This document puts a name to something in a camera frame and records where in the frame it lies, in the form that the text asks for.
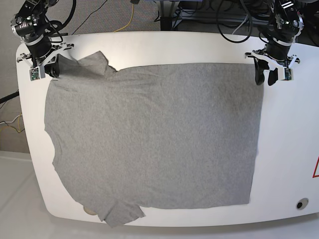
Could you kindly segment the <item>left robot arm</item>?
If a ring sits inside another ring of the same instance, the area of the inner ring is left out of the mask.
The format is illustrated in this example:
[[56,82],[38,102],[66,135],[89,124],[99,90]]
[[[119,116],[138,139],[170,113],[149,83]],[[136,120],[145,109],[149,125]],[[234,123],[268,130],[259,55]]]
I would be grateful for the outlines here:
[[293,66],[300,63],[297,55],[289,56],[289,50],[304,28],[304,22],[294,0],[266,0],[269,14],[265,26],[258,26],[259,37],[267,40],[259,50],[246,52],[246,58],[252,58],[255,66],[255,82],[269,86],[277,81],[294,79]]

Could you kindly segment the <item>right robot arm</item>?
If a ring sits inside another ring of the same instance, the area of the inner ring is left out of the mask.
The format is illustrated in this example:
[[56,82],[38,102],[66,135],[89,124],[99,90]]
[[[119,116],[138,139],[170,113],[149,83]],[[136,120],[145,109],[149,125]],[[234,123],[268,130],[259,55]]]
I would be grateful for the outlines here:
[[56,0],[26,0],[10,23],[13,33],[29,50],[29,53],[21,53],[16,61],[29,65],[31,81],[46,75],[57,78],[60,74],[59,55],[74,47],[64,42],[59,31],[72,19],[77,1],[72,1],[70,14],[64,23],[49,20],[46,16],[48,8],[56,3]]

